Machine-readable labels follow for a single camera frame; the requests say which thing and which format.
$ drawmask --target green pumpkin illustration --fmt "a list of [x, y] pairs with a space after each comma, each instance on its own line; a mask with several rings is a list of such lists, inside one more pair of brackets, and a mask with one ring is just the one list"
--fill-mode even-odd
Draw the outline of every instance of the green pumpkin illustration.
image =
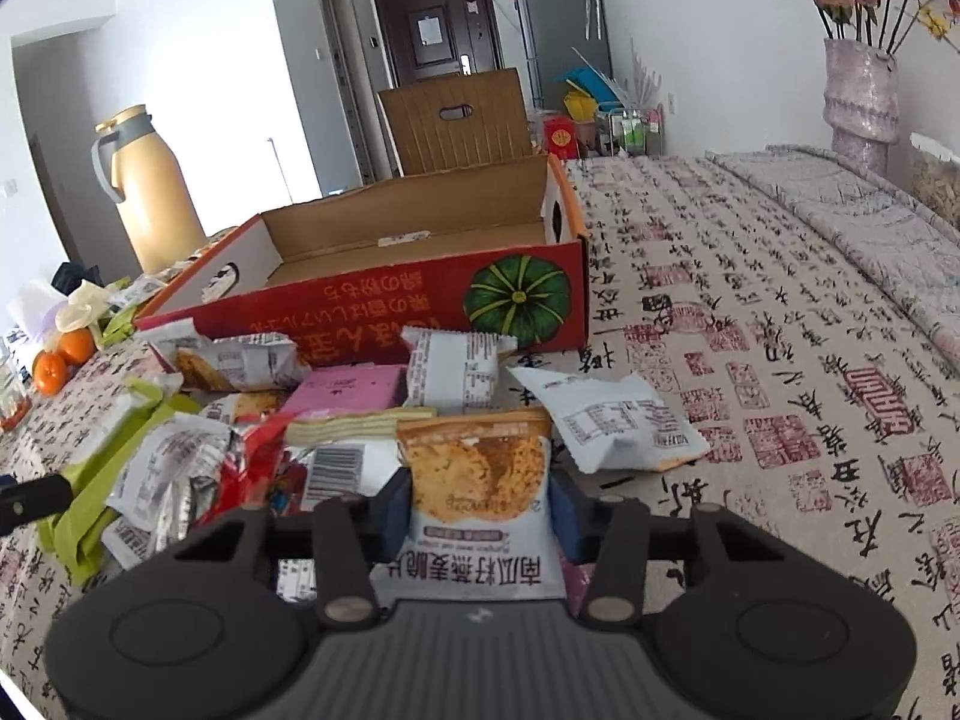
[[464, 312], [474, 330], [516, 336], [521, 349], [544, 343], [570, 315], [570, 280], [552, 262], [511, 254], [473, 276]]

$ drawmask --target gray ribbed panel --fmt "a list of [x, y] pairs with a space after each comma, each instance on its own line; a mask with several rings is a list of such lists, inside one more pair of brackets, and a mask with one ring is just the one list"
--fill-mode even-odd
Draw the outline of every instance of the gray ribbed panel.
[[712, 720], [670, 691], [636, 640], [571, 624], [563, 602], [401, 603], [374, 631], [330, 637], [250, 720], [590, 717]]

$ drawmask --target cardboard box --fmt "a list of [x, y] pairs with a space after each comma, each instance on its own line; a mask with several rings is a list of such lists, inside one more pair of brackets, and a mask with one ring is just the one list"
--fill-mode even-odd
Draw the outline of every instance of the cardboard box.
[[396, 178], [257, 215], [136, 319], [210, 338], [280, 332], [311, 365], [406, 362], [407, 324], [587, 341], [587, 236], [560, 162], [537, 155]]
[[516, 69], [440, 76], [380, 93], [404, 175], [533, 153]]

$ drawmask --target table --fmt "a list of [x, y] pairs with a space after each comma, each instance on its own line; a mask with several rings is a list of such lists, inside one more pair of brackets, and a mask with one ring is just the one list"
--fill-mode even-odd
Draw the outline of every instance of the table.
[[[589, 493], [685, 517], [722, 503], [895, 604], [920, 646], [902, 718], [956, 716], [960, 669], [960, 384], [898, 306], [773, 199], [708, 162], [568, 164], [584, 204], [589, 345], [520, 365], [619, 378], [637, 371], [714, 446], [668, 474], [579, 477]], [[57, 470], [128, 376], [155, 370], [137, 343], [98, 357], [0, 439], [0, 473]], [[530, 403], [501, 376], [499, 405]], [[50, 718], [42, 664], [74, 600], [32, 530], [0, 543], [0, 666]], [[647, 610], [682, 589], [652, 563]]]

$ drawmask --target orange fruit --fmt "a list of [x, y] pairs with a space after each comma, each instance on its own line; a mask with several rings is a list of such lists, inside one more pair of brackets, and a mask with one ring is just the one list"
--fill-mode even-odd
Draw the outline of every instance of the orange fruit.
[[66, 362], [56, 352], [40, 352], [34, 360], [34, 385], [44, 395], [56, 395], [66, 384]]
[[56, 352], [64, 358], [67, 365], [83, 365], [97, 351], [93, 343], [93, 333], [82, 327], [70, 333], [64, 333], [56, 345]]

